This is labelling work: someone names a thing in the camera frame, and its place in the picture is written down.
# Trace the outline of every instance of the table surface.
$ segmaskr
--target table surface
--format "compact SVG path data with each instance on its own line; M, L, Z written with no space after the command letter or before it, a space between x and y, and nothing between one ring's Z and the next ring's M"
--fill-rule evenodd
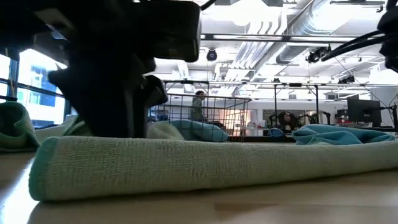
M33 154L0 155L0 223L398 223L398 170L49 204L29 196L32 158Z

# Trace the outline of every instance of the microfiber cloth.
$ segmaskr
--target microfiber cloth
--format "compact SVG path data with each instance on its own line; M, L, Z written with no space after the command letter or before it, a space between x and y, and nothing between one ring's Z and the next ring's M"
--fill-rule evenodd
M39 147L34 200L272 184L398 167L398 142L264 145L68 136Z
M228 134L221 128L212 125L190 120L158 121L148 125L148 138L154 139L174 139L179 140L183 137L188 141L209 141L226 142ZM91 131L81 118L77 118L74 123L65 130L64 136L92 136Z
M226 142L228 140L228 134L221 128L212 124L190 120L160 122L170 123L171 125L175 126L185 140L208 142Z
M345 128L339 126L309 124L292 133L296 144L350 145L393 141L394 136L380 131Z
M17 102L0 104L0 152L35 151L39 146L35 129L24 106Z
M68 135L68 130L75 125L77 119L77 115L68 115L66 120L58 126L36 129L36 138L39 143L42 143L48 137L60 137Z

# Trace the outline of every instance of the monitor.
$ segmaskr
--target monitor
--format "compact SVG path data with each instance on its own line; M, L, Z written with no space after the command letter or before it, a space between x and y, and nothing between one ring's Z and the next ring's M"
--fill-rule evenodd
M380 101L347 99L348 119L352 122L372 122L372 127L381 125Z

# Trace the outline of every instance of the security camera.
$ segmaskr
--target security camera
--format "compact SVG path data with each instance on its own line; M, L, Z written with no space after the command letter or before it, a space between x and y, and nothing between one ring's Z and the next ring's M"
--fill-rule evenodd
M207 61L214 62L215 60L217 60L216 50L210 49L209 52L207 53Z

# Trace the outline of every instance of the duct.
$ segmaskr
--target duct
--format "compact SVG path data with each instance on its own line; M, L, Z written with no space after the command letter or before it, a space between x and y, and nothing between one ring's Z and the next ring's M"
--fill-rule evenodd
M311 6L306 8L303 14L285 31L287 35L329 35L344 25L351 17L355 16L357 7L339 7L331 5L330 0L314 0ZM288 64L307 50L307 46L286 45L286 43L275 43L268 50L265 57L256 65L256 70L266 71L266 63Z
M261 23L262 26L260 28L260 30L257 32L258 34L266 34L267 31L270 29L270 22L264 21ZM254 54L252 54L251 52L254 51L258 51L260 48L259 46L263 44L261 42L250 42L249 43L249 47L248 47L248 51L246 52L245 56L242 58L242 60L240 62L238 62L237 66L239 68L246 68L245 64L247 63L248 60L250 60Z
M251 22L250 27L248 30L248 34L257 34L259 30L261 29L261 22ZM242 61L242 58L247 55L250 51L249 48L252 47L252 42L243 42L239 48L239 52L232 63L232 67L236 68L239 67L240 62Z
M280 16L274 17L276 21L272 21L272 25L269 31L267 31L268 34L282 34L286 27L287 27L287 14L284 10L281 11ZM249 68L253 68L255 64L258 63L258 61L261 59L261 57L268 51L268 49L271 47L271 43L261 43L261 48L258 50L258 52L254 53L254 58L251 62L251 64L248 66Z

